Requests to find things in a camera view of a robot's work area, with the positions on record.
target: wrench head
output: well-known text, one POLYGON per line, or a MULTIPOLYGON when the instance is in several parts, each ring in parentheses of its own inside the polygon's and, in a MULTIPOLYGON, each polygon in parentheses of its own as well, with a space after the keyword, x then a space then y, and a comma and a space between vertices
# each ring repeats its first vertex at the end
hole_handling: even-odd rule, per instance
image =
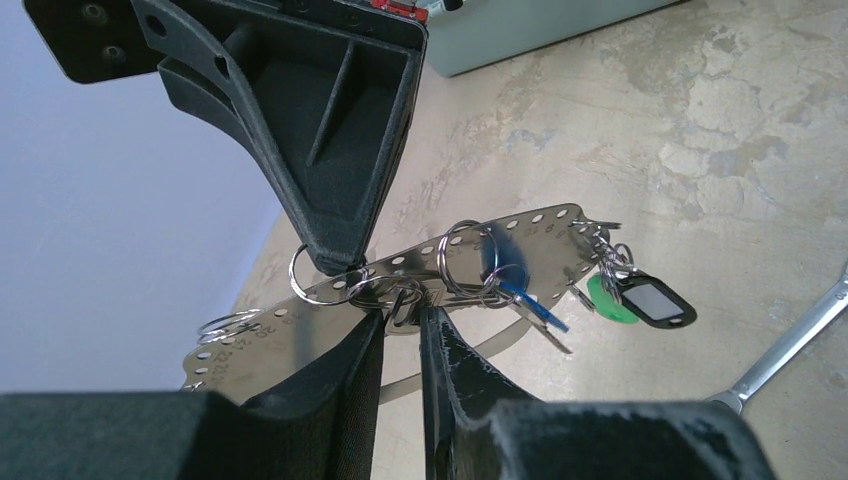
POLYGON ((718 402, 723 403, 728 408, 736 412, 737 415, 742 414, 742 407, 744 404, 738 395, 735 393, 725 390, 724 392, 713 395, 712 397, 704 400, 705 402, 718 402))

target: red clip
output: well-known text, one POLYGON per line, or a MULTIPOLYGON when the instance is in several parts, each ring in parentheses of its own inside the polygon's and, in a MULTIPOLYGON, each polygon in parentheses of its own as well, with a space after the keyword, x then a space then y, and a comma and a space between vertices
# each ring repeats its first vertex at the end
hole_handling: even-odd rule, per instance
POLYGON ((426 8, 416 7, 415 4, 407 5, 394 0, 371 0, 371 6, 402 17, 414 18, 421 23, 427 23, 427 14, 429 12, 426 8))

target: wrench handle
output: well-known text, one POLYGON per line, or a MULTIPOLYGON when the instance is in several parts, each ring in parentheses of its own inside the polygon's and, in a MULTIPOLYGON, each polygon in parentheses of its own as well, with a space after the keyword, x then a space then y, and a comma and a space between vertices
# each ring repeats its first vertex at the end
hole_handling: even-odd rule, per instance
POLYGON ((834 285, 811 309, 736 382, 730 391, 742 403, 757 393, 804 346, 848 307, 848 275, 834 285))

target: black key tag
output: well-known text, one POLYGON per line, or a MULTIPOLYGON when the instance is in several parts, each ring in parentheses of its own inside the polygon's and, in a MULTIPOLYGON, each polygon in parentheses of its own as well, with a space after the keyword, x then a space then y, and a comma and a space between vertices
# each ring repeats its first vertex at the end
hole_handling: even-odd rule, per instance
POLYGON ((658 278, 636 275, 620 282, 621 304, 654 328, 681 328, 698 318, 692 305, 658 278))

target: floor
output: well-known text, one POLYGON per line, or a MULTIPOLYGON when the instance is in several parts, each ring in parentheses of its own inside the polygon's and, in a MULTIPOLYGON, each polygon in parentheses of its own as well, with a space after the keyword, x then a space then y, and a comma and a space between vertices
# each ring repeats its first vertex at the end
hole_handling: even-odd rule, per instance
MULTIPOLYGON (((427 70, 368 258, 459 219, 579 203, 623 222, 613 239, 698 322, 673 333, 622 325, 564 298, 555 313, 572 325, 574 355, 531 331, 494 365, 551 401, 724 390, 848 257, 847 56, 844 0, 695 0, 456 78, 427 70)), ((281 217, 239 306, 291 294, 297 245, 281 217)), ((503 315, 456 318, 482 339, 503 315)), ((417 371, 415 342, 387 340, 384 382, 417 371)), ((840 320, 746 408, 779 477, 844 478, 846 347, 840 320)), ((373 478, 424 478, 420 403, 381 407, 373 478)))

